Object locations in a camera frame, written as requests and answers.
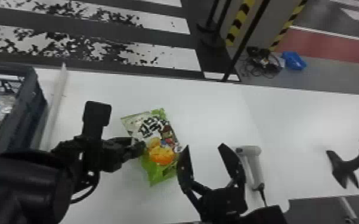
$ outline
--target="cable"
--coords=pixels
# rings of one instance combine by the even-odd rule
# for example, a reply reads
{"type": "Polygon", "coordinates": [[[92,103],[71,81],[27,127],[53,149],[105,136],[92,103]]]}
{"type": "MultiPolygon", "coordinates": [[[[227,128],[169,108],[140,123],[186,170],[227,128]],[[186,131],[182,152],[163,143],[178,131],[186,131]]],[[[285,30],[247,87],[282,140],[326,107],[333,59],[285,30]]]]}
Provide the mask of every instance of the cable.
{"type": "Polygon", "coordinates": [[[96,179],[96,181],[91,185],[91,189],[89,189],[89,191],[87,191],[83,195],[79,196],[78,198],[71,199],[71,204],[75,204],[75,203],[78,203],[78,202],[84,200],[85,198],[89,197],[89,195],[91,195],[96,190],[96,187],[100,181],[100,172],[95,172],[95,179],[96,179]]]}
{"type": "Polygon", "coordinates": [[[242,76],[255,76],[255,77],[259,77],[259,76],[263,76],[266,77],[267,79],[273,79],[275,78],[279,71],[280,71],[280,61],[278,60],[278,58],[273,55],[273,54],[269,54],[267,56],[267,59],[269,61],[269,64],[267,65],[266,68],[262,68],[260,61],[257,60],[261,60],[261,58],[257,57],[257,56],[253,56],[253,57],[246,57],[245,58],[241,58],[240,61],[242,62],[242,65],[240,67],[240,73],[242,76]]]}
{"type": "Polygon", "coordinates": [[[264,203],[264,206],[267,207],[266,196],[264,195],[264,188],[265,188],[264,183],[261,183],[257,188],[255,188],[255,189],[253,189],[253,190],[254,190],[254,191],[259,191],[260,197],[262,198],[262,201],[263,201],[263,203],[264,203]]]}

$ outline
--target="snack bag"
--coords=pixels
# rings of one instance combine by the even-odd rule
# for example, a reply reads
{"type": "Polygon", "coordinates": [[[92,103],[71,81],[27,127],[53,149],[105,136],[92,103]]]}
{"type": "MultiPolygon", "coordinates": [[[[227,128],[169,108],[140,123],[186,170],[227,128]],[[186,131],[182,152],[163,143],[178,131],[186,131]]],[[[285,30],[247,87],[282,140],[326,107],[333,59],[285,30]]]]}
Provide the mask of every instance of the snack bag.
{"type": "Polygon", "coordinates": [[[126,116],[121,121],[133,138],[146,143],[141,163],[148,174],[150,186],[175,176],[182,146],[164,109],[126,116]]]}

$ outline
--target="patterned floor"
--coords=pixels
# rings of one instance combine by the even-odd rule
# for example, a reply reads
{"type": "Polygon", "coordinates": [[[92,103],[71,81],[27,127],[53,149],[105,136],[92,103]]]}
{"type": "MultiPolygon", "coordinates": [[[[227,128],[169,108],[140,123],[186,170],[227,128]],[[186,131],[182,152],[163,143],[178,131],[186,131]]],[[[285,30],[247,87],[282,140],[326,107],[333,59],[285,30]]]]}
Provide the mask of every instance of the patterned floor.
{"type": "Polygon", "coordinates": [[[202,3],[0,0],[0,60],[219,79],[230,59],[225,50],[201,46],[194,15],[204,17],[208,10],[201,12],[197,4],[202,3]]]}
{"type": "Polygon", "coordinates": [[[359,0],[308,1],[276,51],[359,63],[359,0]]]}

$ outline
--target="plastic crate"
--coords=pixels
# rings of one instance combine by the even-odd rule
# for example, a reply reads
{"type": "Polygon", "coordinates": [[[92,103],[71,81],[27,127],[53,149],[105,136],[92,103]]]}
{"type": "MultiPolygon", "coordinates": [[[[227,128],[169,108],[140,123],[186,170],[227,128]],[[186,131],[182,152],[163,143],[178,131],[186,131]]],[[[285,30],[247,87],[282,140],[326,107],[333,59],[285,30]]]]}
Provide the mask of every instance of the plastic crate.
{"type": "Polygon", "coordinates": [[[29,66],[0,63],[0,94],[15,96],[0,123],[0,153],[29,149],[47,105],[38,75],[29,66]]]}

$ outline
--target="white tabletop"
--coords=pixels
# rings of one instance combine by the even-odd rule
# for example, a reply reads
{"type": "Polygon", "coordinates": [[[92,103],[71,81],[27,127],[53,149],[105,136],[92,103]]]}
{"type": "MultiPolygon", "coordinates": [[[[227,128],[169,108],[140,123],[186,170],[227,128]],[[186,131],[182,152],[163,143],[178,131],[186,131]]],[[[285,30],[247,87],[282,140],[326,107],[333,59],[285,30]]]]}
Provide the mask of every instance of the white tabletop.
{"type": "MultiPolygon", "coordinates": [[[[36,72],[49,96],[52,91],[47,76],[58,71],[36,72]]],[[[71,71],[51,145],[81,132],[88,100],[112,105],[104,139],[128,136],[121,117],[164,108],[179,141],[190,146],[196,180],[211,188],[226,186],[230,179],[217,150],[220,143],[234,147],[261,144],[236,85],[71,71]]],[[[281,201],[286,207],[286,200],[281,201]]],[[[247,202],[250,210],[262,206],[254,195],[247,202]]],[[[133,160],[113,174],[103,174],[97,190],[71,206],[62,223],[174,223],[198,219],[176,178],[149,187],[140,161],[133,160]]]]}
{"type": "MultiPolygon", "coordinates": [[[[257,125],[263,151],[277,158],[275,185],[288,199],[359,194],[332,176],[325,153],[343,160],[359,153],[359,95],[245,86],[243,95],[257,125]]],[[[359,169],[355,172],[359,180],[359,169]]]]}
{"type": "MultiPolygon", "coordinates": [[[[56,70],[36,69],[50,97],[56,70]]],[[[259,145],[269,204],[289,208],[289,199],[359,194],[332,177],[325,153],[358,154],[359,96],[227,83],[71,71],[51,145],[81,132],[87,100],[112,105],[103,138],[127,136],[120,118],[163,107],[178,139],[190,145],[196,180],[223,187],[229,177],[217,146],[259,145]]],[[[249,211],[261,207],[247,190],[249,211]]],[[[199,216],[176,178],[149,187],[140,162],[103,174],[97,190],[70,207],[62,223],[174,223],[199,216]]]]}

